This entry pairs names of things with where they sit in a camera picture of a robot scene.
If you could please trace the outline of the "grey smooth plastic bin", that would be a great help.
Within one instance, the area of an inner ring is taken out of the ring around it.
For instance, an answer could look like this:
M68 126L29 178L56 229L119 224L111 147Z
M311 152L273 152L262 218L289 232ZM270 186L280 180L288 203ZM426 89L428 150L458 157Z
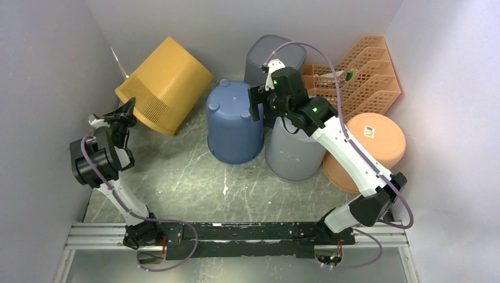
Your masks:
M265 161L275 176L298 183L318 173L325 153L322 145L293 126L289 119L279 117L265 146Z

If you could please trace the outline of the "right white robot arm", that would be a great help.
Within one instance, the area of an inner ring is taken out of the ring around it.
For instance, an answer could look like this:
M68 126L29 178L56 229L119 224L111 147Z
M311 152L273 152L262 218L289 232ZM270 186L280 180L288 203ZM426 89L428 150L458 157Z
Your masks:
M260 119L264 114L287 118L323 146L343 167L358 188L350 203L325 214L318 228L319 239L334 243L347 228L373 226L401 195L407 183L404 174L393 173L381 165L360 142L350 135L340 112L324 97L311 98L298 70L292 67L263 66L265 84L248 90L249 112Z

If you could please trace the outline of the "blue plastic bin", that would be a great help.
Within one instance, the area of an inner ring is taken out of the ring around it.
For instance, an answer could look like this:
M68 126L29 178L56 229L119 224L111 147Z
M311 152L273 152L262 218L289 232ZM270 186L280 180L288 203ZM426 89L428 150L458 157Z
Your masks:
M206 101L210 152L227 164L250 162L264 146L263 122L253 121L248 89L242 81L222 79Z

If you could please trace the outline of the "orange plastic bin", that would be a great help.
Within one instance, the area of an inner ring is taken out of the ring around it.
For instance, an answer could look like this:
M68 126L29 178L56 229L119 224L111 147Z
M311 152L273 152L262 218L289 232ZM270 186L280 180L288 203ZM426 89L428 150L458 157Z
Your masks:
M347 122L350 133L384 167L391 169L403 157L406 139L401 128L391 119L377 113L362 113ZM332 184L349 193L358 188L336 159L326 153L323 169Z

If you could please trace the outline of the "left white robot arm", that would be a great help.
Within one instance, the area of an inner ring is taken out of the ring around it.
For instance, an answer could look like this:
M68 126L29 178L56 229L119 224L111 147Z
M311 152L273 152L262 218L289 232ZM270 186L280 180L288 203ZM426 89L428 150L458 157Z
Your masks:
M163 228L155 215L131 191L121 173L134 167L135 159L127 147L130 128L137 124L133 114L136 100L98 116L91 114L92 132L70 143L71 170L82 185L101 192L125 220L124 246L139 249L164 241Z

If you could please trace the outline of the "yellow plastic bin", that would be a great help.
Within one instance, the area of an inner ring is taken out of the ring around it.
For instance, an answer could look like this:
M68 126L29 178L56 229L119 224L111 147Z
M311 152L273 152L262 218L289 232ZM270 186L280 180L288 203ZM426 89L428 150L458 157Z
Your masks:
M152 130L172 136L213 79L201 62L167 37L115 94L124 103L135 99L134 116Z

